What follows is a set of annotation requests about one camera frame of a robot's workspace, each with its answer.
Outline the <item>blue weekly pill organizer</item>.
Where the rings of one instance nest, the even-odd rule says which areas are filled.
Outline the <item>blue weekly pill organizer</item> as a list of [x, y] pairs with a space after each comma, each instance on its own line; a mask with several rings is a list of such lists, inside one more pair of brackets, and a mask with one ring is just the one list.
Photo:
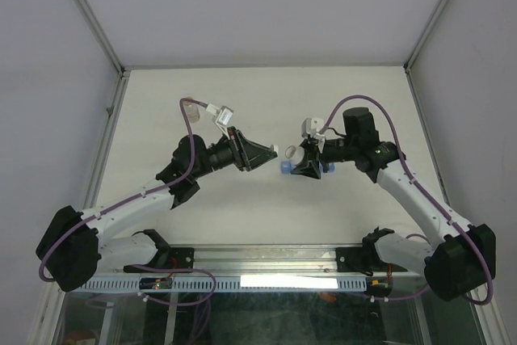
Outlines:
[[[280, 172], [282, 175], [290, 175], [291, 171], [294, 169], [294, 165], [290, 163], [290, 161], [285, 160], [280, 162]], [[321, 173], [331, 174], [335, 172], [335, 165], [330, 163], [325, 169], [322, 164], [319, 164], [319, 170]]]

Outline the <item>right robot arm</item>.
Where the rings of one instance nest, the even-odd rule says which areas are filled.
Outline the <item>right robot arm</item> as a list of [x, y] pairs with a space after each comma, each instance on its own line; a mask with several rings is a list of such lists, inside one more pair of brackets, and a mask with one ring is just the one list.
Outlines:
[[493, 293], [496, 237], [488, 225], [473, 225], [443, 201], [437, 200], [409, 168], [397, 145], [381, 141], [372, 113], [354, 107], [343, 113], [345, 132], [327, 139], [324, 123], [308, 118], [303, 141], [285, 155], [291, 174], [320, 179], [336, 162], [353, 162], [358, 171], [388, 192], [411, 216], [425, 238], [413, 241], [387, 228], [375, 228], [357, 253], [345, 257], [352, 270], [372, 276], [389, 265], [424, 277], [434, 294], [451, 301], [486, 285]]

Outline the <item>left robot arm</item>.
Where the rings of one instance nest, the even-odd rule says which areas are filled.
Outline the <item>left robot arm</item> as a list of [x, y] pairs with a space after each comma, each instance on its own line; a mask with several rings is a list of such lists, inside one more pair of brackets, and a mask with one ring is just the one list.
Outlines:
[[277, 145], [250, 141], [235, 127], [211, 145], [188, 134], [170, 163], [136, 193], [95, 208], [59, 209], [36, 248], [40, 278], [72, 292], [101, 271], [169, 268], [170, 246], [158, 232], [147, 229], [128, 238], [120, 233], [188, 202], [200, 189], [198, 180], [206, 175], [227, 166], [251, 172], [277, 156]]

